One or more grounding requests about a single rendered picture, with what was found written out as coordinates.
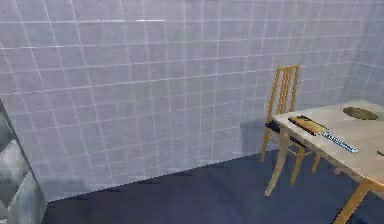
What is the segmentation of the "wooden chair with black seat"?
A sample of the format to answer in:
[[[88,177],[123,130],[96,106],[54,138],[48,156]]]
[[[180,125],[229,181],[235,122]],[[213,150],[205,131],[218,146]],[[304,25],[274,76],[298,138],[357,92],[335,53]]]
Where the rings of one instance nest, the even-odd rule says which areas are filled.
[[[299,70],[299,65],[279,67],[276,69],[265,122],[261,161],[264,161],[265,159],[268,144],[270,142],[278,144],[278,141],[274,139],[273,136],[280,133],[280,126],[272,116],[293,112],[295,109]],[[296,157],[290,179],[290,184],[294,185],[303,159],[312,154],[312,151],[299,140],[291,137],[288,152]]]

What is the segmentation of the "olive green round plate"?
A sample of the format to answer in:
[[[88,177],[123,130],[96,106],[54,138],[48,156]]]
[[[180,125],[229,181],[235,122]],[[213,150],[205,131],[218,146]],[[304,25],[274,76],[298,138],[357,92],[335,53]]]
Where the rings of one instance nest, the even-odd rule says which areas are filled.
[[[360,120],[376,120],[378,118],[377,114],[362,108],[346,107],[343,109],[343,112],[350,117]]]

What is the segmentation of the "grey metal shelf unit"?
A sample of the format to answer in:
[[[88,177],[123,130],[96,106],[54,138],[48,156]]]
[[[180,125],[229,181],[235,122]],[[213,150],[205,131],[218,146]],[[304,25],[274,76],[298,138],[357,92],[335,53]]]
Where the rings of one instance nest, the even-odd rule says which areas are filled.
[[[0,100],[0,224],[41,224],[47,201]]]

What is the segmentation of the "blue and white flat bar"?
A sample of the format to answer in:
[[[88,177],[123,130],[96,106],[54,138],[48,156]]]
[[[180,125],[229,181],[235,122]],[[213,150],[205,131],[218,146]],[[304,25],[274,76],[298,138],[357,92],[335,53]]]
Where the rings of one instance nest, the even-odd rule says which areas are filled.
[[[337,138],[336,136],[332,135],[330,132],[324,132],[321,135],[323,137],[325,137],[326,139],[332,141],[336,145],[340,146],[341,148],[349,151],[350,153],[358,153],[359,152],[359,150],[357,148],[347,144],[346,142],[344,142],[341,139]]]

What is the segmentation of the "yellow and black book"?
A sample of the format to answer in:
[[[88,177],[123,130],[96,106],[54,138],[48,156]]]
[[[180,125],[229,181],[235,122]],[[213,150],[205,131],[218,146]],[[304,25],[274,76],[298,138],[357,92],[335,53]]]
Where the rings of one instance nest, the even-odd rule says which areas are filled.
[[[288,120],[313,136],[320,135],[328,131],[325,126],[304,115],[289,117]]]

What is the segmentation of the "light wooden dining table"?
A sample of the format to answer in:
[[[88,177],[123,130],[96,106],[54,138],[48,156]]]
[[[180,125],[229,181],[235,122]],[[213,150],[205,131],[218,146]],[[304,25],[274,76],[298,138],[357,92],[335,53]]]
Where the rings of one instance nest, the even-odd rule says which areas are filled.
[[[367,193],[373,192],[384,199],[384,120],[359,120],[343,112],[346,107],[366,109],[384,115],[384,107],[364,100],[329,105],[301,111],[278,114],[273,117],[280,124],[280,142],[276,165],[265,190],[270,195],[284,167],[291,137],[308,146],[336,169],[359,183],[359,187],[340,211],[333,224],[347,224],[350,216]],[[288,118],[304,115],[322,124],[332,135],[357,148],[350,153],[322,135],[313,136],[291,123]]]

